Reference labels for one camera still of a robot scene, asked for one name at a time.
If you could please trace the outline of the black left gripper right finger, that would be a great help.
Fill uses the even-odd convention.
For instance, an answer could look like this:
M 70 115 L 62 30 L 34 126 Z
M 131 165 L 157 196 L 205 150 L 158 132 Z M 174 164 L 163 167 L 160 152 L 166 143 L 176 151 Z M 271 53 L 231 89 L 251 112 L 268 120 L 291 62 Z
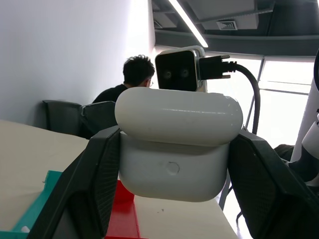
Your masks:
M 319 198 L 262 138 L 242 131 L 231 141 L 228 170 L 254 239 L 317 239 Z

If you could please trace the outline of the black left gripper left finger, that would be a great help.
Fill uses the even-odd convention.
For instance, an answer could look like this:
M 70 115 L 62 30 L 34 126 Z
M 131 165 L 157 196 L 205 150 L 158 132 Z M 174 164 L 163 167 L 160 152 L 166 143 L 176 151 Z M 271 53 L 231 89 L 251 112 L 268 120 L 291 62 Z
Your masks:
M 120 129 L 93 136 L 63 171 L 29 239 L 102 239 L 106 236 L 120 165 Z

